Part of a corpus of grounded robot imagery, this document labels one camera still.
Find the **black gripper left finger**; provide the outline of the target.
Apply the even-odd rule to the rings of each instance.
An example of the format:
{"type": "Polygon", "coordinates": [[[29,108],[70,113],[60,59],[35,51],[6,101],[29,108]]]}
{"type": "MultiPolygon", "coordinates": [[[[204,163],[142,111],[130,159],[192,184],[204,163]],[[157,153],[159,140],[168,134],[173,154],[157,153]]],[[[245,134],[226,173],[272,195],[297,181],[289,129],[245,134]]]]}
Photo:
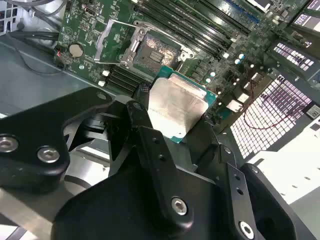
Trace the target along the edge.
{"type": "Polygon", "coordinates": [[[88,87],[10,115],[0,121],[0,185],[29,193],[50,193],[70,165],[70,151],[89,139],[88,120],[101,114],[113,176],[138,167],[153,191],[157,220],[169,232],[186,232],[194,222],[178,170],[162,133],[136,100],[120,103],[88,87]]]}

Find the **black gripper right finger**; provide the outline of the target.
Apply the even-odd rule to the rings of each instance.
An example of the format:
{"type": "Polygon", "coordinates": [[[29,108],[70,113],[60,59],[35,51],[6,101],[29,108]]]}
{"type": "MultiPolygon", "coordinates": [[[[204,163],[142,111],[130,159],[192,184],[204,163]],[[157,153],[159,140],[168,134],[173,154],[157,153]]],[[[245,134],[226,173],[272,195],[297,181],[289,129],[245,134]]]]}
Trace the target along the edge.
{"type": "Polygon", "coordinates": [[[237,166],[234,153],[218,141],[208,117],[201,117],[187,133],[186,143],[196,173],[218,188],[219,217],[231,239],[315,239],[257,166],[237,166]]]}

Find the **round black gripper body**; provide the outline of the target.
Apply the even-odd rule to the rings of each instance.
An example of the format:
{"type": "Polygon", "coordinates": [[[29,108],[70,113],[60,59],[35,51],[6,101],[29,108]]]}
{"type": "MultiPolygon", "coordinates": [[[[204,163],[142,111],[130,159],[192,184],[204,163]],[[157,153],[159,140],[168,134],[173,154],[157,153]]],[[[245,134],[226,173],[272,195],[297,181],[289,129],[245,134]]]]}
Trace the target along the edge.
{"type": "MultiPolygon", "coordinates": [[[[218,187],[182,169],[178,176],[194,222],[181,240],[230,240],[218,187]]],[[[139,167],[108,177],[70,199],[57,214],[53,240],[171,240],[158,222],[154,192],[139,167]]]]}

